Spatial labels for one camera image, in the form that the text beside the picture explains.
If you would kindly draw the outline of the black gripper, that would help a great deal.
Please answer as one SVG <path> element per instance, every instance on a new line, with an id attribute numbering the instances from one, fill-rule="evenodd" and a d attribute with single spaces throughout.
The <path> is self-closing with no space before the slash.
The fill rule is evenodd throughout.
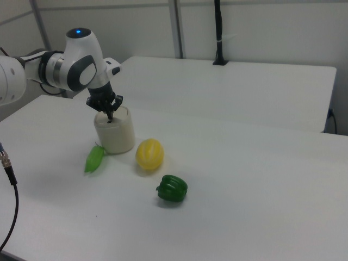
<path id="1" fill-rule="evenodd" d="M 113 113 L 118 110 L 123 102 L 123 96 L 115 95 L 111 83 L 99 88 L 88 88 L 90 97 L 86 100 L 86 105 L 92 109 L 103 112 L 108 118 L 108 123 L 113 121 Z"/>

